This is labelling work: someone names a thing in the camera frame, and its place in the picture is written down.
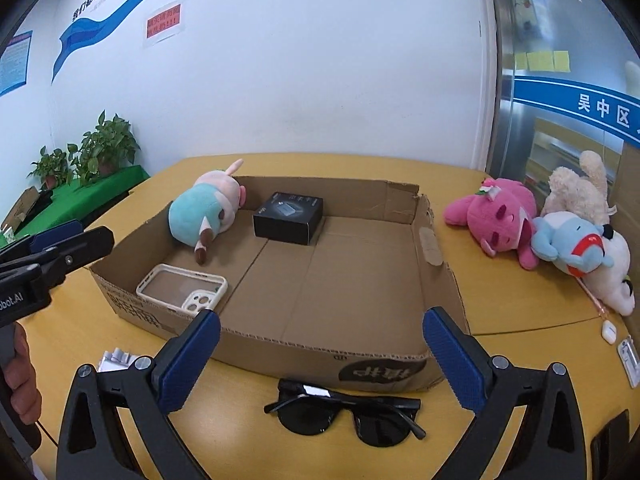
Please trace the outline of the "person's left hand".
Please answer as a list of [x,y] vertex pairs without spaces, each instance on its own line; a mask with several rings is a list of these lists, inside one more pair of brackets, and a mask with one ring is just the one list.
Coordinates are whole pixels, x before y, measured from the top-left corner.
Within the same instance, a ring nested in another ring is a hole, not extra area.
[[35,367],[30,359],[29,344],[24,327],[14,324],[14,357],[2,366],[6,384],[12,390],[11,404],[25,425],[38,422],[42,409],[42,395],[37,387]]

